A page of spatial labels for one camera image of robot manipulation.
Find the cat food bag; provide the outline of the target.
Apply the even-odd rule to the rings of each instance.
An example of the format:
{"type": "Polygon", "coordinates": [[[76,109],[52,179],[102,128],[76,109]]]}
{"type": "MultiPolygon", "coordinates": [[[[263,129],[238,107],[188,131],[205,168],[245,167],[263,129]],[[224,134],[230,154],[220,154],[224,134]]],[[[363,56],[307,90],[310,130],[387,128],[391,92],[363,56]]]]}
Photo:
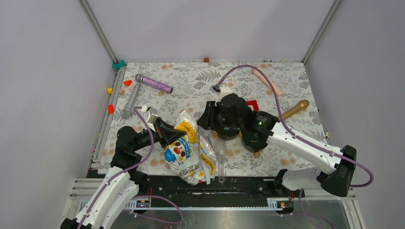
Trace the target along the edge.
{"type": "Polygon", "coordinates": [[[217,163],[210,139],[200,135],[196,121],[186,111],[180,113],[175,129],[186,132],[186,135],[165,150],[166,164],[190,185],[204,182],[209,185],[217,163]]]}

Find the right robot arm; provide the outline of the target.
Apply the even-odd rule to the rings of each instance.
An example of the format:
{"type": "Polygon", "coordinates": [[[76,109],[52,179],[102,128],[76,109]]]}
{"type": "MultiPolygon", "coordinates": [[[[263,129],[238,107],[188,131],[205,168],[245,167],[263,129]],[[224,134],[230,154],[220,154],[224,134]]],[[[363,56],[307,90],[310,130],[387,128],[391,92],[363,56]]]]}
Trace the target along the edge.
{"type": "Polygon", "coordinates": [[[348,195],[357,154],[350,145],[339,148],[302,136],[289,126],[283,126],[276,116],[251,110],[247,102],[234,93],[223,96],[220,101],[208,101],[197,125],[216,131],[221,138],[241,134],[243,145],[250,152],[260,152],[273,145],[312,163],[312,169],[279,171],[274,190],[282,197],[311,187],[321,187],[338,197],[348,195]]]}

